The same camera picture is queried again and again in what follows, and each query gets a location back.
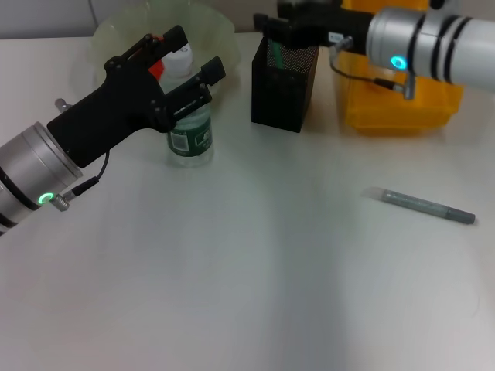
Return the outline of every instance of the plastic bottle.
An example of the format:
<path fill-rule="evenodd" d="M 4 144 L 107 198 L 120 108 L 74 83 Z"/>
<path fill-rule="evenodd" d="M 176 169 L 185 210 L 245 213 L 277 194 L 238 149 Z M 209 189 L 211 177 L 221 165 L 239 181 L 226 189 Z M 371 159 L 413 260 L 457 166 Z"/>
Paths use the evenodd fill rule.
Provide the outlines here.
<path fill-rule="evenodd" d="M 160 86 L 165 93 L 174 90 L 199 72 L 193 65 L 193 51 L 189 44 L 162 58 L 165 72 Z M 200 166 L 213 157 L 210 105 L 206 104 L 177 122 L 167 134 L 172 158 L 182 166 Z"/>

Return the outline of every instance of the black stripe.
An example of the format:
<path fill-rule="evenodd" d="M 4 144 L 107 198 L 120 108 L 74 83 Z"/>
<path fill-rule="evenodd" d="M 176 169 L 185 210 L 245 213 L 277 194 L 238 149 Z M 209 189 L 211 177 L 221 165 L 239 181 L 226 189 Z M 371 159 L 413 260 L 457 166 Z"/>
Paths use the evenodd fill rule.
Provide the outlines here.
<path fill-rule="evenodd" d="M 415 72 L 415 69 L 413 67 L 413 62 L 414 62 L 416 40 L 418 40 L 419 31 L 421 31 L 421 27 L 423 26 L 423 23 L 425 23 L 425 18 L 426 18 L 426 14 L 424 14 L 418 20 L 418 23 L 416 23 L 415 31 L 412 34 L 411 41 L 409 42 L 409 45 L 408 45 L 408 70 L 411 73 Z"/>
<path fill-rule="evenodd" d="M 460 18 L 458 15 L 451 15 L 443 21 L 442 27 L 440 28 L 439 35 L 436 38 L 435 48 L 433 49 L 432 62 L 430 64 L 430 74 L 435 80 L 439 79 L 439 56 L 440 56 L 440 46 L 442 46 L 442 40 L 449 31 L 450 26 Z"/>
<path fill-rule="evenodd" d="M 452 57 L 454 56 L 454 49 L 456 48 L 457 39 L 461 35 L 464 27 L 472 18 L 464 18 L 463 21 L 457 26 L 457 30 L 454 32 L 452 40 L 450 40 L 449 48 L 447 49 L 447 55 L 445 56 L 445 66 L 443 68 L 444 80 L 448 83 L 452 83 L 450 73 L 452 68 Z"/>
<path fill-rule="evenodd" d="M 14 197 L 17 198 L 17 200 L 20 201 L 20 203 L 23 204 L 25 207 L 31 209 L 32 211 L 36 211 L 37 209 L 39 209 L 38 205 L 28 199 L 26 195 L 22 193 L 19 188 L 17 188 L 17 185 L 15 185 L 14 182 L 9 178 L 9 176 L 5 174 L 2 167 L 0 167 L 0 181 L 10 191 L 10 193 L 13 194 Z"/>
<path fill-rule="evenodd" d="M 12 222 L 7 216 L 0 213 L 0 224 L 6 226 L 7 228 L 13 228 L 17 225 L 17 223 Z"/>

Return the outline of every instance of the blue led light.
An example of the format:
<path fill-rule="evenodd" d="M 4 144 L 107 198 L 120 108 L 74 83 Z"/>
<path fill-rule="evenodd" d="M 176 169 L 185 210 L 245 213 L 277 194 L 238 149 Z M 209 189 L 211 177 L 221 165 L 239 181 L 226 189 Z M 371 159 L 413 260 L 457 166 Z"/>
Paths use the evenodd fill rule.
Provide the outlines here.
<path fill-rule="evenodd" d="M 408 61 L 405 60 L 403 56 L 392 56 L 391 62 L 398 70 L 405 70 L 408 68 Z"/>

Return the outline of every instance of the white wall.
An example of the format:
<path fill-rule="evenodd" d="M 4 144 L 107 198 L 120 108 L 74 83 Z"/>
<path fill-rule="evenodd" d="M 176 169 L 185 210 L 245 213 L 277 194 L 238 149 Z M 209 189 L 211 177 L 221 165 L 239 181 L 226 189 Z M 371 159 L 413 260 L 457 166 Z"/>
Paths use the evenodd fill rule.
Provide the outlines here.
<path fill-rule="evenodd" d="M 126 4 L 141 0 L 92 0 L 102 22 Z M 276 0 L 200 0 L 220 10 L 238 31 L 252 29 L 256 12 L 275 14 Z M 90 36 L 94 32 L 89 0 L 1 0 L 0 39 Z M 495 21 L 494 0 L 460 0 L 461 13 Z"/>

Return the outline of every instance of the red object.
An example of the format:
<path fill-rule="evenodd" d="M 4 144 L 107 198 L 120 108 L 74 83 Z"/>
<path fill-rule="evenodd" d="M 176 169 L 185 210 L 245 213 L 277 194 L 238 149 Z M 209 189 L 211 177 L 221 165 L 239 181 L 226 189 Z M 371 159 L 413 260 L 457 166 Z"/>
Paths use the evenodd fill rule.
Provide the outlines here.
<path fill-rule="evenodd" d="M 163 40 L 161 36 L 153 36 L 153 37 L 158 40 Z M 163 71 L 165 71 L 165 67 L 163 66 L 163 62 L 161 60 L 159 60 L 149 69 L 149 72 L 151 73 L 151 75 L 154 76 L 154 78 L 157 79 L 157 81 L 160 81 L 160 78 L 163 75 Z"/>

